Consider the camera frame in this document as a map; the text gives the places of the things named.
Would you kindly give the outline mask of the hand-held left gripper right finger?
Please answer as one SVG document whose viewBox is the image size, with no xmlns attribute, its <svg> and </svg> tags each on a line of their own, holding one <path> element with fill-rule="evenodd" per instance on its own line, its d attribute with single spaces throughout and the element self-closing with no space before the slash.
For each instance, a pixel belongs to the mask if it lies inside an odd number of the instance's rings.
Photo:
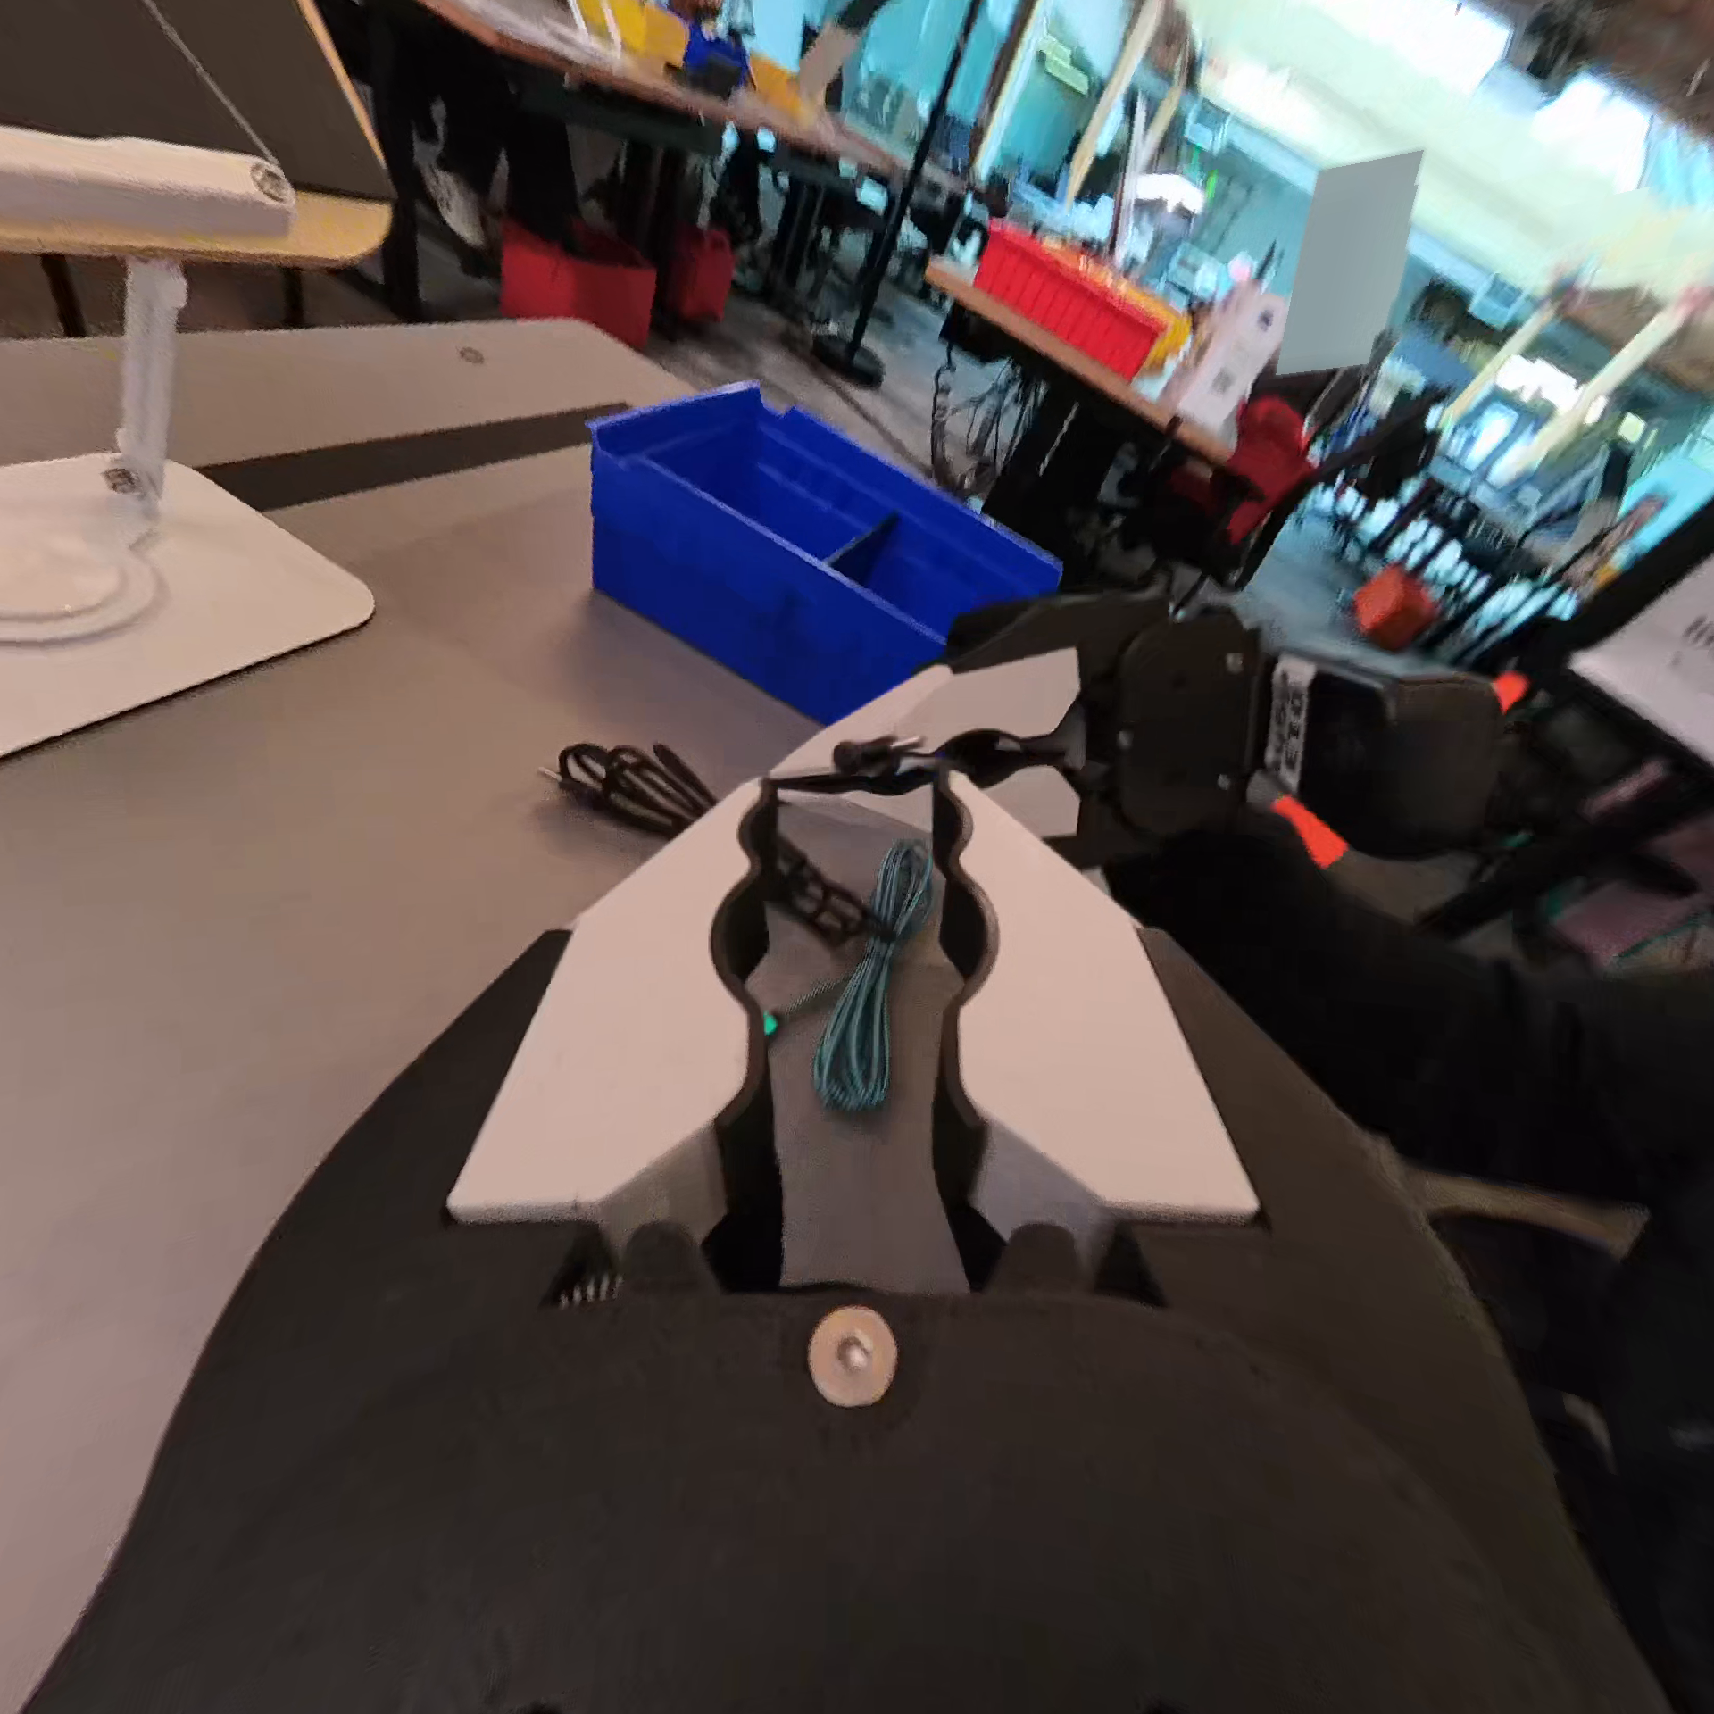
<svg viewBox="0 0 1714 1714">
<path fill-rule="evenodd" d="M 1139 924 L 964 775 L 938 781 L 938 1170 L 989 1226 L 1247 1226 L 1260 1195 Z"/>
</svg>

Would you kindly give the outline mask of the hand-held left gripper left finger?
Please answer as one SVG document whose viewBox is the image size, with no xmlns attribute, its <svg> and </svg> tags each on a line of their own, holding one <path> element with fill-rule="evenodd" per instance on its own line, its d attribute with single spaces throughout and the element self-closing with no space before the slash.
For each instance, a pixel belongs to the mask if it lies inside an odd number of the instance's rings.
<svg viewBox="0 0 1714 1714">
<path fill-rule="evenodd" d="M 716 1226 L 716 1121 L 751 1079 L 740 975 L 721 975 L 716 911 L 756 866 L 743 781 L 582 911 L 448 1189 L 460 1226 Z"/>
</svg>

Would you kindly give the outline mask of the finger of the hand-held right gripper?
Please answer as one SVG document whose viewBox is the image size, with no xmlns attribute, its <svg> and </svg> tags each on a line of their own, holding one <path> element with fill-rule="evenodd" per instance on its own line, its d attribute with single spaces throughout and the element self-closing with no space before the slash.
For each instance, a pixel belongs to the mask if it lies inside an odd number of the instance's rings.
<svg viewBox="0 0 1714 1714">
<path fill-rule="evenodd" d="M 970 733 L 1036 740 L 1060 727 L 1079 692 L 1075 654 L 1041 654 L 970 672 L 938 663 L 811 735 L 780 758 L 775 781 L 830 774 L 843 745 L 903 740 L 912 753 L 938 753 Z"/>
<path fill-rule="evenodd" d="M 1079 841 L 1081 803 L 1057 775 L 1019 775 L 993 791 L 963 781 L 964 876 L 1047 876 L 1049 863 L 1098 873 L 1107 858 Z"/>
</svg>

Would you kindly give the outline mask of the blue plastic bin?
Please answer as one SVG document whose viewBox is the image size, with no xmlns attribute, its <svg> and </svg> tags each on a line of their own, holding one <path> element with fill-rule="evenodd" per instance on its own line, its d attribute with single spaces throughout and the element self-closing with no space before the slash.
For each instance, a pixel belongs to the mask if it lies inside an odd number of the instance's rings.
<svg viewBox="0 0 1714 1714">
<path fill-rule="evenodd" d="M 1060 563 L 826 420 L 731 386 L 592 424 L 592 590 L 801 719 L 938 660 Z"/>
</svg>

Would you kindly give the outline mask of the grey usb hub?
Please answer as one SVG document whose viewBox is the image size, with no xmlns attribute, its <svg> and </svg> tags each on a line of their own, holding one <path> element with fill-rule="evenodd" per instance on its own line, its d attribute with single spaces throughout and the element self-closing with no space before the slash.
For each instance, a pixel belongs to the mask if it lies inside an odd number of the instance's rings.
<svg viewBox="0 0 1714 1714">
<path fill-rule="evenodd" d="M 829 952 L 893 941 L 894 931 L 865 899 L 830 880 L 794 841 L 775 834 L 764 860 L 764 899 Z"/>
</svg>

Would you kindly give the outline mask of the person's right forearm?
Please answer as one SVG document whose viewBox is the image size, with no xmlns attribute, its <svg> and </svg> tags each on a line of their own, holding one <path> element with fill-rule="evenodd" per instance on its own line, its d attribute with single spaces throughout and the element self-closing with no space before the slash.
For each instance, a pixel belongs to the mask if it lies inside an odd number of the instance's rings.
<svg viewBox="0 0 1714 1714">
<path fill-rule="evenodd" d="M 1648 1211 L 1710 1189 L 1710 972 L 1489 962 L 1321 873 L 1279 940 L 1272 1039 L 1407 1160 Z"/>
</svg>

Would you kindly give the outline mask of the person's right hand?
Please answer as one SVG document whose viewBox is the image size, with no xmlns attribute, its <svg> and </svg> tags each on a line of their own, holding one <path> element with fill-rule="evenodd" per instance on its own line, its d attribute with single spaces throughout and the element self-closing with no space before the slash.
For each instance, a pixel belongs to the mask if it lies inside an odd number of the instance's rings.
<svg viewBox="0 0 1714 1714">
<path fill-rule="evenodd" d="M 1315 866 L 1273 813 L 1238 813 L 1103 866 L 1111 899 L 1164 931 L 1315 1083 L 1361 1011 L 1384 923 Z"/>
</svg>

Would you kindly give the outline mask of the orange storage bin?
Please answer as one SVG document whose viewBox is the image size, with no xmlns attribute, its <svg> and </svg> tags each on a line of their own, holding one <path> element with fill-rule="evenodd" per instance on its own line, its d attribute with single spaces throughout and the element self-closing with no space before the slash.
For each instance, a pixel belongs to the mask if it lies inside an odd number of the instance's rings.
<svg viewBox="0 0 1714 1714">
<path fill-rule="evenodd" d="M 1439 603 L 1422 576 L 1387 563 L 1355 590 L 1350 615 L 1368 644 L 1381 654 L 1404 654 L 1438 621 Z"/>
</svg>

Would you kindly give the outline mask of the red bag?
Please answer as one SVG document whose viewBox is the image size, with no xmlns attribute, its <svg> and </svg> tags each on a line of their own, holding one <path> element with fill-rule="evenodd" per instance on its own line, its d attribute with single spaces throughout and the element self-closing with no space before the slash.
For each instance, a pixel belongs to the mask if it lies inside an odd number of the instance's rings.
<svg viewBox="0 0 1714 1714">
<path fill-rule="evenodd" d="M 1235 415 L 1234 452 L 1210 475 L 1215 536 L 1229 548 L 1245 547 L 1317 471 L 1302 411 L 1277 395 L 1251 398 Z"/>
</svg>

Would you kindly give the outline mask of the black floor pole stand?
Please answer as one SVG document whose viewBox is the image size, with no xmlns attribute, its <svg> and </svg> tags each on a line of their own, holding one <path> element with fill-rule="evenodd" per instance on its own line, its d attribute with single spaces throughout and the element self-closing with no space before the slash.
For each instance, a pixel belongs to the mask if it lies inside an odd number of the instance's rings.
<svg viewBox="0 0 1714 1714">
<path fill-rule="evenodd" d="M 907 232 L 923 261 L 941 258 L 973 208 L 977 152 L 1018 20 L 1019 4 L 826 4 L 804 48 L 801 90 L 840 93 L 840 117 L 903 162 L 884 192 L 847 325 L 811 345 L 826 372 L 862 392 L 884 382 L 868 328 Z"/>
</svg>

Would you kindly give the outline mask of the white printed card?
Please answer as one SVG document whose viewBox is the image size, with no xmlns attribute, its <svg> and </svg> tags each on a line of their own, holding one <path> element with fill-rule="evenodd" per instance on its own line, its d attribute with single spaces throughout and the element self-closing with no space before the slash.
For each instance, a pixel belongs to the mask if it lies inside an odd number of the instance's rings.
<svg viewBox="0 0 1714 1714">
<path fill-rule="evenodd" d="M 1256 281 L 1229 287 L 1199 325 L 1196 348 L 1175 376 L 1184 386 L 1171 411 L 1207 431 L 1234 420 L 1279 354 L 1289 303 Z"/>
</svg>

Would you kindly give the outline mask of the long red storage bin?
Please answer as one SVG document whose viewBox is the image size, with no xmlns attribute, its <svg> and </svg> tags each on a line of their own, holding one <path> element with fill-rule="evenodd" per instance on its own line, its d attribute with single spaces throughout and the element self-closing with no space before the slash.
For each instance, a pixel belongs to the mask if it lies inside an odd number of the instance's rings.
<svg viewBox="0 0 1714 1714">
<path fill-rule="evenodd" d="M 1015 224 L 989 227 L 973 289 L 1124 382 L 1149 372 L 1175 328 L 1175 313 L 1105 262 Z"/>
</svg>

